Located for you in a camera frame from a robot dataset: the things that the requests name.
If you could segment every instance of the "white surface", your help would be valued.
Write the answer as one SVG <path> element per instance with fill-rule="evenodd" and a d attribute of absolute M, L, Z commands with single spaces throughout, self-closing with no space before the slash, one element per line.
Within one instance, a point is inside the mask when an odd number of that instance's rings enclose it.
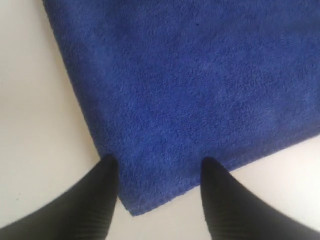
<path fill-rule="evenodd" d="M 0 227 L 48 203 L 98 160 L 40 0 L 0 1 Z M 233 174 L 320 231 L 320 137 Z M 209 240 L 199 188 L 139 217 L 118 202 L 108 240 Z"/>

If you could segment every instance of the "towel hem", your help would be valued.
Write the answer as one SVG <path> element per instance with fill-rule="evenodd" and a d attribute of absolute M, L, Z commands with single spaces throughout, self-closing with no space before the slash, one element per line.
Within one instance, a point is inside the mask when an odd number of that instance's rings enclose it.
<path fill-rule="evenodd" d="M 299 133 L 296 133 L 295 136 L 292 137 L 291 141 L 287 141 L 286 143 L 279 143 L 277 146 L 275 146 L 272 149 L 260 149 L 258 152 L 254 152 L 248 155 L 243 154 L 242 156 L 239 157 L 239 159 L 231 160 L 226 163 L 225 167 L 229 170 L 232 171 L 236 168 L 245 166 L 247 164 L 250 164 L 258 159 L 261 159 L 263 157 L 269 156 L 271 154 L 274 154 L 280 150 L 283 150 L 287 147 L 296 145 L 300 142 L 303 142 L 307 139 L 316 137 L 319 135 L 320 131 L 320 125 L 316 124 L 316 126 L 310 128 L 308 131 L 301 131 Z M 200 184 L 200 178 L 199 177 L 194 177 L 192 178 L 187 185 L 184 186 L 179 186 L 175 188 L 171 193 L 167 193 L 164 197 L 158 200 L 154 200 L 151 203 L 144 203 L 144 204 L 139 204 L 139 207 L 126 207 L 126 209 L 130 212 L 132 216 L 139 216 L 142 214 L 145 214 L 147 212 L 150 212 L 151 210 L 158 208 L 167 202 L 173 200 L 174 198 L 181 196 L 185 194 L 186 192 L 190 191 L 194 187 L 197 187 Z"/>

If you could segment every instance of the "white floor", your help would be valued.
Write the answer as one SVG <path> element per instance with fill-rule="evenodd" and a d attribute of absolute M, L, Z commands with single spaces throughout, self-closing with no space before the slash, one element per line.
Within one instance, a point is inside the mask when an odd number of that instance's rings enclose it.
<path fill-rule="evenodd" d="M 233 172 L 320 231 L 320 137 Z M 98 161 L 41 0 L 0 1 L 0 227 L 64 192 Z M 199 188 L 139 217 L 116 206 L 109 240 L 209 240 Z"/>

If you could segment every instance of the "fabric texture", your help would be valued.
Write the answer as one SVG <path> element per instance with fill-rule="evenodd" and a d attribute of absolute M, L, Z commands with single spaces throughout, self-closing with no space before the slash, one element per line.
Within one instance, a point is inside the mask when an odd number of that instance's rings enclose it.
<path fill-rule="evenodd" d="M 320 133 L 319 0 L 43 1 L 133 215 Z"/>

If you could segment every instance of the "blue towel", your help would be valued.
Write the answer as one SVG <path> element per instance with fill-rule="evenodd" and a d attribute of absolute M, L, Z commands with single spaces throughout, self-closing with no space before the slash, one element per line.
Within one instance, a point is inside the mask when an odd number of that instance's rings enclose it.
<path fill-rule="evenodd" d="M 320 133 L 319 0 L 43 1 L 133 215 Z"/>

